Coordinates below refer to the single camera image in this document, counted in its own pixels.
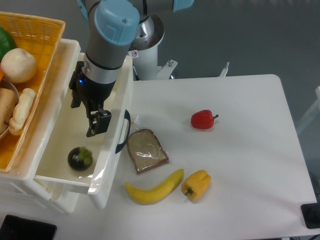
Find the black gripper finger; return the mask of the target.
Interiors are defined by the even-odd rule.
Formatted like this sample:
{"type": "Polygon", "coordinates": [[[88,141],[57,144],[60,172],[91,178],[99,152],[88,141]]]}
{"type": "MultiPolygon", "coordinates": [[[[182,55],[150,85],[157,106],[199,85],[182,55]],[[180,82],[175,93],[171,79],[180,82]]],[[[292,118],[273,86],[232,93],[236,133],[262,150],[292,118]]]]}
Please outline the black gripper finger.
{"type": "Polygon", "coordinates": [[[72,96],[72,100],[71,100],[70,107],[78,108],[82,103],[82,96],[78,93],[78,91],[72,91],[71,96],[72,96]]]}
{"type": "Polygon", "coordinates": [[[86,115],[89,121],[89,127],[86,133],[87,137],[93,137],[105,133],[108,130],[112,118],[110,111],[105,110],[101,105],[98,105],[97,110],[93,113],[91,109],[87,107],[86,115]]]}

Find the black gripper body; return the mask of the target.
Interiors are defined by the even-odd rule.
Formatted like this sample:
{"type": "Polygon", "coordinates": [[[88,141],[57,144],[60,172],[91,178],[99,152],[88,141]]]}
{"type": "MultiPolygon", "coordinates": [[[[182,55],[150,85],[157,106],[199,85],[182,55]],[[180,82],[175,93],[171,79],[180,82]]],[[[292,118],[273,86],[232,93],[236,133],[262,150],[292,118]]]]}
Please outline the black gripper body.
{"type": "Polygon", "coordinates": [[[104,102],[110,96],[115,83],[104,84],[91,80],[84,74],[82,70],[84,66],[84,61],[76,63],[68,87],[72,91],[78,91],[85,109],[90,108],[93,113],[98,109],[98,105],[104,108],[104,102]]]}

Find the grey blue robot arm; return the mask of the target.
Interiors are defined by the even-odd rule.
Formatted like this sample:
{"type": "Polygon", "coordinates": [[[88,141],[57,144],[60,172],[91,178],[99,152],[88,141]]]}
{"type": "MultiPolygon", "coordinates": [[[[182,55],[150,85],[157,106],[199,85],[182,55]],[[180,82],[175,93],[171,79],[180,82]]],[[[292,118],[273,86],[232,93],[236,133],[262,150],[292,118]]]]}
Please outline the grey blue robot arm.
{"type": "Polygon", "coordinates": [[[137,41],[139,27],[156,13],[176,12],[192,0],[80,0],[90,36],[84,58],[78,61],[69,82],[72,108],[85,106],[87,137],[105,133],[112,114],[104,109],[125,57],[137,41]]]}

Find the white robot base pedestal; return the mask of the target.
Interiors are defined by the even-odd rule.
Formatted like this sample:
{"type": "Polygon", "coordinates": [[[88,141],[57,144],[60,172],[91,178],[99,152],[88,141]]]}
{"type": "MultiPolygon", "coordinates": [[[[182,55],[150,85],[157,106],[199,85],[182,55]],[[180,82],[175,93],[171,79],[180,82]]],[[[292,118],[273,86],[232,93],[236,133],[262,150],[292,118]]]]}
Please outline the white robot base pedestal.
{"type": "Polygon", "coordinates": [[[158,46],[165,35],[163,22],[156,15],[139,23],[137,36],[131,43],[128,55],[132,57],[133,75],[136,81],[172,80],[178,62],[170,59],[158,65],[158,46]]]}

